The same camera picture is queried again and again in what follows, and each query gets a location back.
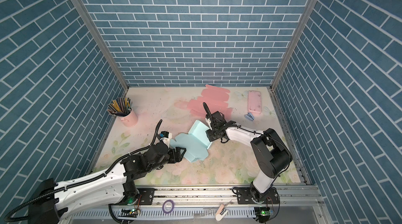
tape roll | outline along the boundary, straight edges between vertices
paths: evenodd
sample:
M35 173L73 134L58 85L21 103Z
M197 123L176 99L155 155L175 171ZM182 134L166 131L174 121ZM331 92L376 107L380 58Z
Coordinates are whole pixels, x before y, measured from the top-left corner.
M170 214L173 211L173 209L174 209L174 202L171 199L165 201L162 205L162 211L165 214Z

gray floor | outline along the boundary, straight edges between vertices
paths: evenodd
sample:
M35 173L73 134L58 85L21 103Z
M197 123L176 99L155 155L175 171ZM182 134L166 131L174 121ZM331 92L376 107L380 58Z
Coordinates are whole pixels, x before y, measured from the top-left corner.
M136 220L133 224L256 224L252 218L223 218L215 219L189 219L189 220ZM116 224L113 220L73 220L72 224ZM269 224L318 224L312 207L281 207L278 216L268 222Z

purple tape roll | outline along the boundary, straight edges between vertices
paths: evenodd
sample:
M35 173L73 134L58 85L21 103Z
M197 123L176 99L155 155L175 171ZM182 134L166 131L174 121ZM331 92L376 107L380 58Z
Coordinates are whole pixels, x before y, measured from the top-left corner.
M172 208L171 208L170 210L166 210L166 204L167 204L167 203L171 203L171 204L172 204ZM163 205L162 205L162 211L163 211L165 214L170 214L170 213L173 211L173 209L174 209L174 202L173 202L171 199L165 201L165 202L163 203Z

pencil cup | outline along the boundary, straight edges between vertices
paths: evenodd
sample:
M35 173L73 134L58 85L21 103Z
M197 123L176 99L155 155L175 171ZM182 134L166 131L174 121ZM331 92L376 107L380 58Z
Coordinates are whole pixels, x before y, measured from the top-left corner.
M138 117L135 114L135 112L132 110L127 116L121 117L120 121L123 123L124 126L126 127L133 127L137 124L138 122Z

table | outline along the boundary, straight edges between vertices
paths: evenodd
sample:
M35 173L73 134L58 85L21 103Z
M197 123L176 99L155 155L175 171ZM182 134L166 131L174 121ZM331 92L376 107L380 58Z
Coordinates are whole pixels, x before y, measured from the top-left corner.
M255 129L274 129L286 143L281 126L266 87L225 87L230 91L229 108L233 108L230 120ZM117 118L102 148L93 172L109 167L114 160L152 141L155 126L163 119L160 131L173 134L187 133L195 120L205 123L205 119L193 115L187 109L191 99L197 99L205 87L152 87L130 88L127 92L133 102L133 110L138 123L125 127ZM248 92L259 91L262 98L262 113L249 121L247 114ZM226 144L214 141L208 150L209 156L203 161L190 163L188 160L176 164L166 164L135 181L136 185L216 185L249 184L257 176L259 167L253 150L245 145L229 141ZM292 162L275 183L300 183L299 175Z

